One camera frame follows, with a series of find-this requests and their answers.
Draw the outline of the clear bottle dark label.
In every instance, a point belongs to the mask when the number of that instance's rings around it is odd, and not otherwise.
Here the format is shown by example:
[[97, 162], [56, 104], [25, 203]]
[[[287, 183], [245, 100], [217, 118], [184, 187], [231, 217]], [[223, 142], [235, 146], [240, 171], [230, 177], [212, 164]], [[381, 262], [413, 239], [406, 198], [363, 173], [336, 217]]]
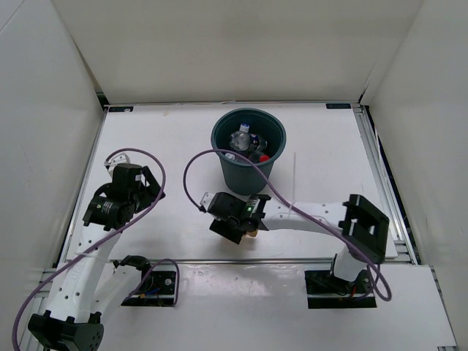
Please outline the clear bottle dark label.
[[263, 151], [264, 149], [266, 149], [267, 145], [268, 145], [268, 142], [261, 135], [250, 133], [249, 148], [246, 151], [235, 151], [235, 152], [241, 154], [242, 156], [249, 157], [249, 155], [255, 151]]

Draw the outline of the clear bottle white cap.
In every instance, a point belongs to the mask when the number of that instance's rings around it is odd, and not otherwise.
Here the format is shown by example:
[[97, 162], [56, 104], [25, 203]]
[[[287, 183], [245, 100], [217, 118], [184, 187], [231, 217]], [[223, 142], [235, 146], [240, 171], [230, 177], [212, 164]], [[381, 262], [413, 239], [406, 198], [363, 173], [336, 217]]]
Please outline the clear bottle white cap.
[[239, 130], [232, 133], [230, 136], [230, 147], [234, 151], [246, 151], [250, 146], [250, 126], [241, 124]]

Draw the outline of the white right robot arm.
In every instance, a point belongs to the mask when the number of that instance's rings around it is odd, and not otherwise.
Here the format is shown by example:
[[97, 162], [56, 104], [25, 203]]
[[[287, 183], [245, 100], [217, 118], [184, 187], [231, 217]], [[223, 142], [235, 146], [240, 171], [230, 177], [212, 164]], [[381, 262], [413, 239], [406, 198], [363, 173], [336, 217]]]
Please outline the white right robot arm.
[[210, 230], [239, 244], [258, 231], [296, 230], [330, 235], [344, 240], [335, 256], [328, 283], [337, 292], [354, 285], [369, 263], [385, 260], [389, 219], [362, 195], [351, 194], [343, 203], [285, 205], [269, 195], [242, 200], [226, 192], [206, 193], [200, 201], [214, 220]]

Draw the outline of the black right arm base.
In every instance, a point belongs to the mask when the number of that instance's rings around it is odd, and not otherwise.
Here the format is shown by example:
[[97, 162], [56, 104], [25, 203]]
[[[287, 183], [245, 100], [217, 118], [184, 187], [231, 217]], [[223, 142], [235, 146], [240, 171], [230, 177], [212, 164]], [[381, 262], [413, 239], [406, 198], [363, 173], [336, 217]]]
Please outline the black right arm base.
[[377, 307], [371, 292], [367, 270], [348, 282], [330, 271], [305, 271], [308, 309], [373, 309]]

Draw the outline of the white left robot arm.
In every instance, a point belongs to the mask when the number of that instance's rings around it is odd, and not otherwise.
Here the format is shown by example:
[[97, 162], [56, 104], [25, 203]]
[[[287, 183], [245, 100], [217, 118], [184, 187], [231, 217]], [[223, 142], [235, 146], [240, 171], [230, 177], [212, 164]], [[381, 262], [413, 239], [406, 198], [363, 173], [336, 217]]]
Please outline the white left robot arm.
[[109, 316], [131, 291], [144, 293], [154, 282], [143, 257], [135, 263], [126, 257], [115, 275], [99, 284], [122, 229], [165, 196], [148, 167], [122, 163], [110, 173], [111, 182], [95, 191], [86, 209], [78, 251], [58, 292], [29, 320], [28, 330], [49, 350], [97, 350]]

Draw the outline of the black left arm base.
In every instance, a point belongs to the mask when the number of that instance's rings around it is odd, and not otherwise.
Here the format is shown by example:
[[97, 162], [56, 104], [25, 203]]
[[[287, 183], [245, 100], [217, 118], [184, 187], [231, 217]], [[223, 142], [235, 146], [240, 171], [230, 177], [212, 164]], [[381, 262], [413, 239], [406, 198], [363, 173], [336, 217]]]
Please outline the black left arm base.
[[179, 274], [175, 270], [153, 271], [140, 289], [121, 306], [174, 307], [178, 297]]

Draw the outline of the dark green plastic bin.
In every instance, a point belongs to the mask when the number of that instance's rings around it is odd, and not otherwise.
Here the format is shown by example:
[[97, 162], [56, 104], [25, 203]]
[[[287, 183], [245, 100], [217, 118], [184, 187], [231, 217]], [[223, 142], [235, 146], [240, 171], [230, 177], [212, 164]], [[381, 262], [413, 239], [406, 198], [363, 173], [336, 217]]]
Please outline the dark green plastic bin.
[[238, 195], [259, 193], [286, 146], [282, 123], [263, 110], [240, 108], [223, 115], [211, 132], [211, 146], [227, 187]]

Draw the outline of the dark bottle red cap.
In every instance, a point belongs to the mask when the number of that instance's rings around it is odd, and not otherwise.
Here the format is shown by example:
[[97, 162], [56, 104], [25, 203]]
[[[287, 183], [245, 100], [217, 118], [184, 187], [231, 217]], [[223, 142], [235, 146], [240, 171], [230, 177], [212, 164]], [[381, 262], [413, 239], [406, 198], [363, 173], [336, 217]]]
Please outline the dark bottle red cap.
[[255, 164], [266, 162], [270, 159], [269, 155], [262, 151], [255, 151], [249, 155], [249, 160]]

